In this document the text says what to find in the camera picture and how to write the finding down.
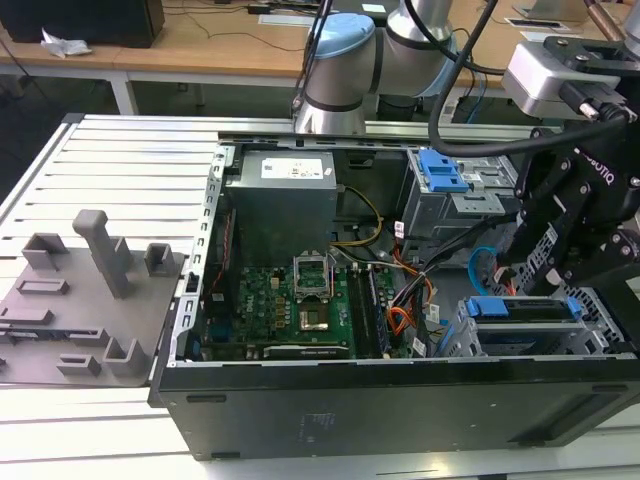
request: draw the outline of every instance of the wooden table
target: wooden table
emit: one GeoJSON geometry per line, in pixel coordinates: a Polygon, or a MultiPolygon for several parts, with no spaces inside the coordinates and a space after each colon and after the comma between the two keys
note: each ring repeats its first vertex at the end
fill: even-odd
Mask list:
{"type": "MultiPolygon", "coordinates": [[[[512,4],[522,4],[524,1],[499,2],[492,21],[474,48],[477,63],[496,68],[507,66],[515,46],[524,40],[520,32],[525,29],[505,24],[504,18],[518,18],[519,14],[513,10],[512,4]]],[[[185,4],[203,6],[196,0],[185,0],[185,4]]],[[[133,115],[137,113],[137,106],[131,88],[132,81],[293,86],[302,65],[307,28],[259,24],[258,16],[249,15],[240,8],[244,4],[234,3],[227,7],[229,10],[219,10],[214,14],[195,13],[198,10],[193,9],[190,11],[194,13],[185,15],[181,0],[165,0],[165,27],[150,49],[92,46],[93,53],[90,55],[59,59],[40,45],[12,42],[6,31],[0,31],[0,36],[29,74],[108,80],[120,113],[133,115]]],[[[471,30],[484,5],[483,0],[455,0],[450,13],[454,28],[471,30]]],[[[626,5],[606,5],[605,8],[613,12],[618,22],[624,20],[630,9],[626,5]]],[[[566,33],[602,38],[590,20],[584,24],[567,25],[572,30],[566,33]]],[[[554,33],[549,29],[533,31],[554,33]]],[[[462,46],[466,35],[463,32],[457,35],[458,44],[462,46]]],[[[2,73],[21,75],[23,72],[0,47],[2,73]]],[[[471,74],[465,70],[445,106],[443,121],[450,120],[458,99],[470,84],[471,74]]],[[[475,84],[472,95],[484,90],[480,86],[480,79],[475,84]]],[[[202,102],[201,90],[196,89],[196,94],[200,94],[199,101],[202,102]]],[[[485,96],[504,96],[499,77],[488,78],[485,96]]]]}

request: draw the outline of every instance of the blue cable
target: blue cable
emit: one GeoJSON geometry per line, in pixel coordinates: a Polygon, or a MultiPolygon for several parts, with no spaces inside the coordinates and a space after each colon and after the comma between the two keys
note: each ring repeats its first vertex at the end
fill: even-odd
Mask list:
{"type": "Polygon", "coordinates": [[[482,102],[482,99],[484,98],[484,94],[487,93],[487,84],[488,84],[488,79],[487,76],[485,75],[485,80],[484,80],[484,84],[482,85],[482,93],[478,96],[478,100],[476,100],[475,105],[473,106],[473,108],[471,109],[471,113],[469,114],[469,118],[467,118],[467,123],[471,123],[474,119],[474,117],[476,116],[476,114],[479,112],[478,107],[480,106],[480,103],[482,102]]]}
{"type": "Polygon", "coordinates": [[[467,263],[467,272],[469,273],[469,280],[473,288],[475,288],[480,295],[489,295],[489,292],[482,286],[476,275],[476,258],[480,252],[489,252],[491,255],[496,255],[497,251],[493,247],[478,247],[471,253],[469,262],[467,263]]]}

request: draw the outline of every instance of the black computer case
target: black computer case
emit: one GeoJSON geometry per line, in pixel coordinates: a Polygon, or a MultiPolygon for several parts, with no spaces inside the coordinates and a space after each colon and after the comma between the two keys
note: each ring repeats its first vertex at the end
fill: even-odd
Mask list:
{"type": "Polygon", "coordinates": [[[0,0],[14,42],[40,42],[42,29],[67,40],[149,48],[162,30],[161,0],[0,0]]]}

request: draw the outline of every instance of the desk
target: desk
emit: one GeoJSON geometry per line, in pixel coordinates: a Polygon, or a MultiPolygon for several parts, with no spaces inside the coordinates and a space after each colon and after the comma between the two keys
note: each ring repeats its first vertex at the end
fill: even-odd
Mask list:
{"type": "MultiPolygon", "coordinates": [[[[504,68],[518,42],[524,40],[522,28],[504,25],[504,17],[518,17],[511,5],[516,0],[503,0],[498,4],[491,21],[481,36],[474,58],[477,63],[504,68]]],[[[455,0],[450,13],[454,28],[471,30],[475,25],[483,0],[455,0]]],[[[166,6],[181,6],[182,2],[165,0],[166,6]]],[[[186,5],[199,5],[188,0],[186,5]]],[[[621,22],[630,7],[607,5],[621,22]]],[[[94,53],[81,57],[59,59],[50,55],[40,45],[19,44],[11,41],[6,31],[0,35],[14,56],[33,76],[92,78],[111,82],[120,113],[137,113],[132,81],[184,82],[194,84],[257,85],[291,87],[295,84],[302,65],[301,51],[283,51],[262,43],[247,35],[220,35],[208,39],[207,33],[220,34],[245,32],[273,45],[298,50],[304,46],[307,29],[258,24],[258,16],[246,11],[232,13],[197,14],[193,18],[181,15],[180,8],[172,8],[178,15],[167,15],[164,30],[150,49],[131,49],[111,46],[92,46],[94,53]]],[[[589,20],[574,26],[572,32],[588,38],[602,38],[589,20]]],[[[465,35],[459,44],[466,41],[465,35]]],[[[0,48],[0,74],[21,75],[7,52],[0,48]]],[[[471,74],[464,71],[445,106],[443,120],[450,120],[458,99],[471,83],[471,74]]],[[[479,94],[476,88],[473,95],[479,94]]],[[[489,77],[486,96],[504,96],[498,77],[489,77]]]]}
{"type": "MultiPolygon", "coordinates": [[[[249,122],[291,131],[290,122],[280,120],[204,117],[88,115],[62,124],[0,206],[0,298],[24,268],[20,248],[32,233],[60,232],[65,245],[82,246],[70,226],[83,207],[104,209],[109,233],[126,236],[131,249],[168,241],[189,255],[217,132],[242,131],[249,122]]],[[[426,130],[424,124],[368,127],[399,138],[426,130]]],[[[512,140],[526,138],[528,129],[443,125],[447,138],[469,135],[512,140]]],[[[168,411],[147,406],[148,393],[146,388],[0,386],[0,478],[409,480],[509,474],[510,480],[630,480],[640,475],[640,406],[563,448],[198,463],[168,411]]]]}

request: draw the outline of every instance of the white paper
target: white paper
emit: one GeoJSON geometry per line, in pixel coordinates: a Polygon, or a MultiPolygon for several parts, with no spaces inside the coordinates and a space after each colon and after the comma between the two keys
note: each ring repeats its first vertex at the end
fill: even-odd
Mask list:
{"type": "Polygon", "coordinates": [[[262,178],[322,180],[322,160],[320,158],[265,158],[262,161],[262,178]]]}
{"type": "Polygon", "coordinates": [[[371,13],[386,13],[387,11],[384,9],[384,5],[378,5],[376,3],[363,3],[362,9],[365,12],[371,13]]]}
{"type": "Polygon", "coordinates": [[[40,45],[56,57],[65,58],[67,55],[86,55],[91,53],[87,42],[84,40],[65,40],[64,38],[54,37],[49,35],[44,28],[42,29],[42,38],[40,45]]]}
{"type": "Polygon", "coordinates": [[[547,32],[520,32],[524,38],[529,40],[530,42],[544,42],[547,37],[573,37],[573,38],[582,38],[582,35],[573,35],[563,33],[562,35],[558,35],[555,32],[547,33],[547,32]]]}

